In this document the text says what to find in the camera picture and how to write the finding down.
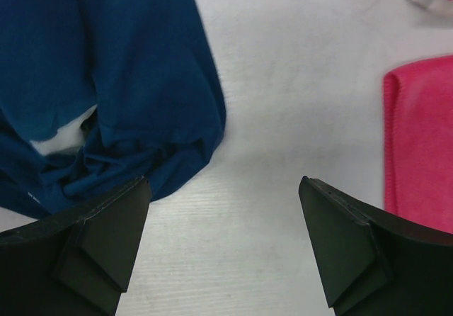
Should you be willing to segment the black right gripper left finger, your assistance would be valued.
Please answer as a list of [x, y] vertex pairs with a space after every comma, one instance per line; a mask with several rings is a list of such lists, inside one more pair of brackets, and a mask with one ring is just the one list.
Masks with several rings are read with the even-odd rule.
[[1, 233], [2, 315], [114, 315], [151, 200], [139, 177]]

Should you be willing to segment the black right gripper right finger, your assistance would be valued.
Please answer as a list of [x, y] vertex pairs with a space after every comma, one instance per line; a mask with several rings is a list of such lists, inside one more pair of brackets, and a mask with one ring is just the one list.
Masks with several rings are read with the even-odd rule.
[[336, 315], [452, 314], [452, 235], [392, 215], [319, 180], [299, 198]]

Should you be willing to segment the blue t-shirt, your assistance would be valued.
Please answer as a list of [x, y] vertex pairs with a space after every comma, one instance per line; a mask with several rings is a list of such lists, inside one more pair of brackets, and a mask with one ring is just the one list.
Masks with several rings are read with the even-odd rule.
[[135, 177], [180, 189], [226, 108], [195, 0], [1, 0], [1, 207], [40, 219]]

